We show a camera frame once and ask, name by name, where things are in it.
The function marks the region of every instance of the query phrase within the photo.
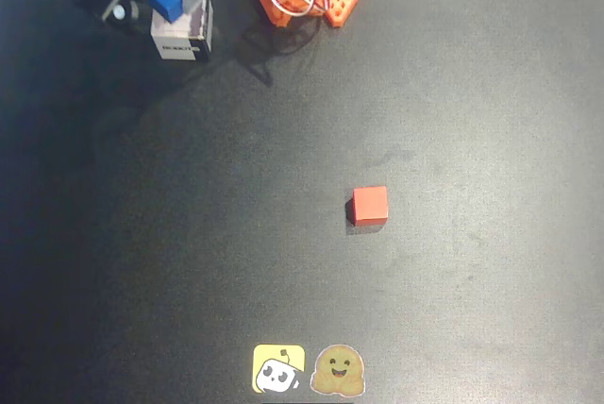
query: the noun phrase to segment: robot face sticker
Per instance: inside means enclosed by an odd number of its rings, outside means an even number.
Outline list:
[[[279,360],[267,360],[256,376],[256,386],[263,392],[283,393],[300,385],[299,369]]]
[[[256,393],[297,390],[306,354],[299,345],[257,345],[254,349],[252,388]]]
[[[349,345],[331,345],[314,365],[310,387],[322,395],[360,396],[365,391],[365,365]]]

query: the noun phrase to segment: sticker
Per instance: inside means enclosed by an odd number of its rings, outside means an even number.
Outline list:
[[[321,395],[360,396],[365,392],[365,365],[349,345],[331,345],[319,354],[310,387]]]
[[[252,387],[256,393],[285,393],[300,386],[306,354],[301,345],[257,345]]]

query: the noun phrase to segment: orange block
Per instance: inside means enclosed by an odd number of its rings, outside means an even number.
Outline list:
[[[354,222],[357,227],[383,225],[388,220],[386,187],[362,187],[352,193]]]

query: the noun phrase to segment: white box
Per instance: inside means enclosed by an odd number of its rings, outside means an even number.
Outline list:
[[[182,14],[173,24],[153,11],[151,37],[162,59],[206,60],[211,52],[213,11],[203,0],[190,14]]]

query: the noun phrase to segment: dark surface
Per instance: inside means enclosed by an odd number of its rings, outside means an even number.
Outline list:
[[[262,402],[256,344],[348,343],[354,402],[601,403],[604,0],[361,0],[295,53],[213,1],[195,66],[0,0],[5,402]]]

